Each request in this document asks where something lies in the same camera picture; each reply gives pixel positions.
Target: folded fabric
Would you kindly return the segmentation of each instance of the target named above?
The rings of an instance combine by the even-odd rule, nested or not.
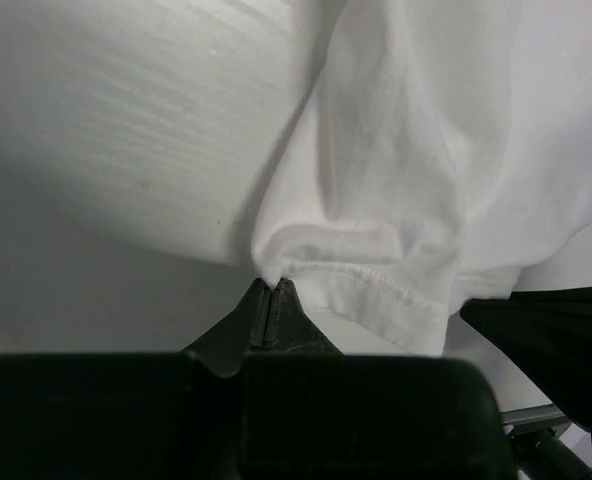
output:
[[[349,1],[252,255],[404,351],[592,222],[592,2]]]

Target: gray surface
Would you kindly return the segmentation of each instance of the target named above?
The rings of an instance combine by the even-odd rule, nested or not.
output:
[[[0,166],[0,351],[177,350],[254,277],[120,243],[50,190]]]

